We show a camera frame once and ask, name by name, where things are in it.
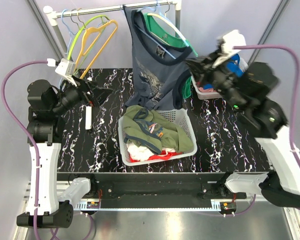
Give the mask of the light blue wire hanger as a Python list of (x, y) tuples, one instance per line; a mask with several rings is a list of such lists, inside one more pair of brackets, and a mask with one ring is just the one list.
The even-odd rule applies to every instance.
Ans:
[[(64, 9), (62, 12), (61, 12), (61, 21), (62, 23), (67, 27), (68, 31), (69, 31), (69, 36), (70, 36), (70, 40), (74, 38), (74, 36), (71, 34), (71, 29), (70, 27), (64, 22), (63, 20), (63, 17), (64, 17), (64, 13), (67, 11), (68, 9)], [(85, 27), (85, 32), (83, 34), (83, 37), (82, 37), (82, 41), (81, 41), (81, 50), (80, 50), (80, 53), (78, 54), (78, 57), (76, 59), (76, 62), (75, 62), (75, 72), (74, 73), (78, 73), (79, 72), (79, 69), (81, 67), (81, 65), (84, 63), (84, 61), (86, 60), (87, 56), (90, 54), (91, 50), (94, 48), (94, 46), (96, 45), (97, 41), (99, 40), (100, 36), (103, 34), (105, 28), (107, 27), (106, 25), (110, 23), (110, 20), (108, 22), (106, 22), (104, 25), (102, 26), (98, 26), (98, 27), (89, 27), (88, 29), (86, 29)], [(90, 34), (94, 33), (94, 31), (92, 30), (95, 30), (95, 29), (98, 29), (98, 36), (94, 39), (94, 41), (91, 43), (91, 45), (86, 49), (85, 52), (83, 52), (84, 50), (84, 47), (85, 47), (85, 44), (86, 44), (86, 40), (87, 38), (89, 37)]]

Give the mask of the white tank top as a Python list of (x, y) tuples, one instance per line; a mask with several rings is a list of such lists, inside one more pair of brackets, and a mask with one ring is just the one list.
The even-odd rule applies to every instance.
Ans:
[[(154, 154), (148, 147), (146, 146), (137, 146), (133, 142), (127, 143), (127, 151), (129, 152), (129, 155), (132, 158), (135, 158), (137, 160), (146, 160), (150, 156), (153, 155), (160, 155), (160, 154)], [(163, 148), (162, 151), (166, 152), (176, 152), (173, 148)]]

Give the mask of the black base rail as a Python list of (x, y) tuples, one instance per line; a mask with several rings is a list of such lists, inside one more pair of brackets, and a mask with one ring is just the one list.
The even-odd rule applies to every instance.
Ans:
[(220, 203), (261, 196), (266, 172), (58, 173), (59, 183), (92, 180), (88, 198), (101, 197), (102, 211), (219, 211)]

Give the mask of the dark navy tank top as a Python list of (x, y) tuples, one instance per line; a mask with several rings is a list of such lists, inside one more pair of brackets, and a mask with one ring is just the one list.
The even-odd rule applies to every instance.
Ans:
[(187, 58), (191, 47), (175, 47), (159, 42), (146, 26), (144, 14), (123, 6), (132, 39), (134, 95), (126, 107), (139, 105), (149, 110), (179, 110), (183, 107), (183, 86), (191, 77)]

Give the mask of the olive green tank top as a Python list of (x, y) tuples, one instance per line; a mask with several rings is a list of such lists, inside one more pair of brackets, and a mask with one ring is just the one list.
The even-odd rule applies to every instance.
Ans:
[(146, 147), (154, 154), (160, 154), (163, 148), (174, 149), (177, 153), (190, 152), (194, 148), (193, 141), (179, 125), (157, 111), (139, 105), (126, 109), (122, 129), (126, 144)]

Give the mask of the cream curved wooden hanger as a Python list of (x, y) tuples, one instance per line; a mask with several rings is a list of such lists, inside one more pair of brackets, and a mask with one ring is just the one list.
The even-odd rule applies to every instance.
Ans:
[(180, 31), (180, 9), (178, 8), (179, 6), (177, 5), (177, 11), (175, 13), (175, 23), (173, 23), (167, 16), (167, 13), (170, 11), (171, 9), (171, 5), (172, 3), (169, 3), (169, 1), (167, 1), (167, 9), (165, 10), (165, 12), (161, 11), (161, 7), (160, 5), (157, 3), (156, 6), (154, 7), (154, 9), (152, 9), (151, 11), (148, 11), (146, 13), (150, 13), (153, 14), (154, 16), (156, 16), (156, 21), (171, 35), (175, 36), (175, 37), (179, 37), (183, 40), (183, 42), (186, 44), (186, 47), (190, 47), (190, 49), (192, 50), (193, 54), (195, 57), (198, 56), (198, 53), (195, 51), (194, 47), (190, 44), (190, 42), (188, 41), (188, 39), (181, 33)]

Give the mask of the small white laundry basket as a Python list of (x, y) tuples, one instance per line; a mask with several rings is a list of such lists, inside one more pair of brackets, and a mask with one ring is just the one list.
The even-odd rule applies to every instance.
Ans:
[[(243, 70), (243, 72), (246, 71), (248, 68), (247, 62), (240, 56), (240, 68)], [(208, 100), (208, 99), (218, 99), (221, 98), (221, 95), (214, 90), (213, 92), (201, 92), (198, 89), (197, 82), (193, 76), (191, 76), (191, 83), (194, 87), (194, 91), (197, 94), (197, 97), (199, 100)]]

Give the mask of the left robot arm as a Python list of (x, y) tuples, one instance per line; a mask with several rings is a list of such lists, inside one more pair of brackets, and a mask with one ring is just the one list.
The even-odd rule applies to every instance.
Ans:
[(5, 80), (18, 70), (36, 64), (55, 68), (56, 73), (66, 79), (68, 87), (62, 91), (44, 79), (32, 82), (27, 88), (29, 123), (24, 126), (15, 119), (27, 135), (31, 154), (29, 201), (25, 212), (17, 216), (16, 224), (36, 230), (68, 228), (73, 220), (74, 206), (84, 196), (93, 198), (98, 186), (91, 178), (79, 177), (62, 195), (57, 195), (57, 161), (65, 127), (62, 115), (80, 102), (97, 109), (112, 90), (71, 75), (73, 63), (64, 58), (26, 62), (13, 69)]

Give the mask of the red tank top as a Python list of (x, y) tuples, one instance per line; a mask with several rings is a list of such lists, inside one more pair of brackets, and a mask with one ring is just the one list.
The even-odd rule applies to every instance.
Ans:
[(167, 161), (171, 159), (172, 157), (179, 156), (183, 154), (182, 152), (175, 152), (175, 151), (162, 151), (160, 155), (152, 155), (146, 160), (138, 160), (136, 158), (132, 158), (132, 156), (129, 156), (129, 160), (132, 163), (137, 163), (137, 162), (146, 162), (146, 161), (152, 161), (152, 160), (163, 160)]

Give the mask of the lime green hanger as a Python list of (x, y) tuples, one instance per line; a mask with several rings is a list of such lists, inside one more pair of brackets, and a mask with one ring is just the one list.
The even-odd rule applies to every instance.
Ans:
[(92, 18), (90, 18), (88, 21), (86, 21), (81, 27), (79, 27), (78, 31), (76, 34), (72, 33), (71, 34), (74, 36), (74, 38), (71, 38), (70, 39), (70, 42), (67, 46), (67, 53), (66, 53), (66, 58), (68, 60), (70, 60), (72, 58), (72, 53), (73, 53), (73, 50), (74, 50), (74, 47), (80, 37), (80, 35), (84, 32), (85, 30), (85, 27), (87, 27), (90, 23), (92, 23), (93, 21), (97, 20), (97, 19), (100, 19), (101, 20), (101, 23), (98, 25), (98, 27), (101, 27), (103, 26), (105, 23), (109, 22), (110, 19), (108, 16), (104, 15), (104, 14), (101, 14), (101, 15), (96, 15)]

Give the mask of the large white perforated basket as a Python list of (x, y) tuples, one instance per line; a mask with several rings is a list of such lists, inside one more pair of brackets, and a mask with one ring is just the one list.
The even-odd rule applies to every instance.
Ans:
[(128, 148), (126, 146), (126, 143), (124, 143), (124, 139), (126, 137), (126, 133), (123, 130), (123, 117), (120, 117), (118, 120), (118, 141), (119, 141), (119, 149), (121, 154), (122, 162), (129, 167), (135, 167), (140, 165), (146, 165), (146, 164), (154, 164), (154, 163), (160, 163), (160, 162), (167, 162), (176, 160), (179, 158), (185, 158), (193, 156), (197, 150), (197, 140), (196, 135), (194, 133), (191, 120), (188, 116), (186, 109), (173, 109), (173, 110), (158, 110), (158, 114), (160, 114), (162, 117), (166, 118), (168, 121), (178, 125), (181, 127), (186, 135), (190, 138), (190, 140), (193, 143), (193, 149), (191, 151), (184, 152), (183, 154), (174, 155), (171, 156), (169, 159), (152, 159), (147, 161), (131, 161), (130, 159), (130, 153), (128, 152)]

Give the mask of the folded blue clothes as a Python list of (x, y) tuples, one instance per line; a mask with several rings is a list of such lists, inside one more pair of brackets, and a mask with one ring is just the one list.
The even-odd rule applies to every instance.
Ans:
[[(235, 54), (228, 60), (226, 63), (227, 69), (235, 73), (237, 77), (241, 77), (244, 71), (240, 68), (241, 57), (238, 54)], [(199, 91), (202, 93), (214, 92), (214, 87), (211, 84), (206, 84), (203, 87), (198, 87)]]

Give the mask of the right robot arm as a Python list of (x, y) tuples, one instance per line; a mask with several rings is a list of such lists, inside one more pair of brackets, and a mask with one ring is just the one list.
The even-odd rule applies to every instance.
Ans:
[(198, 83), (211, 84), (239, 112), (241, 126), (261, 145), (273, 170), (226, 173), (217, 185), (218, 195), (226, 199), (234, 193), (251, 193), (278, 207), (300, 209), (300, 155), (289, 137), (291, 123), (268, 97), (279, 79), (265, 62), (253, 62), (238, 73), (237, 57), (219, 62), (220, 57), (213, 52), (187, 63)]

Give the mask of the green t-shirt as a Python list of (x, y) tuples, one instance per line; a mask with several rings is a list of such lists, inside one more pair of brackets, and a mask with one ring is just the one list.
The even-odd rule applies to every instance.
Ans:
[[(184, 48), (187, 45), (184, 41), (178, 36), (173, 36), (168, 33), (156, 20), (156, 16), (150, 13), (144, 13), (145, 23), (147, 30), (157, 39), (161, 40), (164, 44)], [(182, 85), (182, 96), (184, 99), (187, 99), (191, 96), (191, 77), (189, 77), (186, 82)]]

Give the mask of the white clothes rack frame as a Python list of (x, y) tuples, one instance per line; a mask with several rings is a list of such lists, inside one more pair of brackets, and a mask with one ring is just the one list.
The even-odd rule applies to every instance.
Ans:
[[(177, 12), (177, 8), (180, 10), (181, 15), (181, 8), (182, 8), (182, 2), (180, 0), (156, 0), (158, 1), (159, 5), (167, 5), (167, 1), (175, 6), (175, 13)], [(147, 1), (147, 2), (139, 2), (139, 3), (130, 3), (127, 5), (127, 7), (132, 9), (141, 9), (143, 7), (154, 7), (156, 4), (156, 1)], [(87, 8), (87, 9), (77, 9), (77, 10), (71, 10), (66, 11), (63, 15), (63, 17), (71, 17), (72, 15), (76, 14), (77, 16), (80, 15), (90, 15), (90, 14), (97, 14), (97, 13), (107, 13), (107, 12), (115, 12), (115, 11), (121, 11), (123, 9), (122, 5), (114, 5), (114, 6), (104, 6), (104, 7), (97, 7), (97, 8)], [(50, 6), (45, 6), (43, 8), (43, 12), (45, 13), (50, 25), (52, 26), (55, 35), (62, 46), (63, 50), (67, 51), (67, 45), (65, 43), (65, 40), (62, 36), (62, 33), (60, 32), (57, 19), (61, 19), (61, 12), (56, 12), (52, 9)]]

